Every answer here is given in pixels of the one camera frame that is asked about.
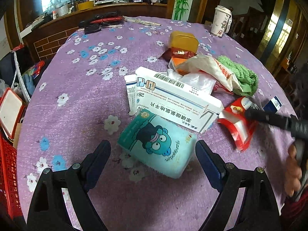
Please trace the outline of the person right hand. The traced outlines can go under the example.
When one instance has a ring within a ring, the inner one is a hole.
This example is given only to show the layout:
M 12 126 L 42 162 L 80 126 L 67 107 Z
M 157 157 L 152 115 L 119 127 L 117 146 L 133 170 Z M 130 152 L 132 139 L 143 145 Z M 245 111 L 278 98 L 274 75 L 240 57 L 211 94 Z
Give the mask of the person right hand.
M 288 149 L 288 157 L 286 159 L 285 170 L 285 192 L 289 197 L 300 190 L 302 171 L 296 161 L 296 147 L 292 144 Z

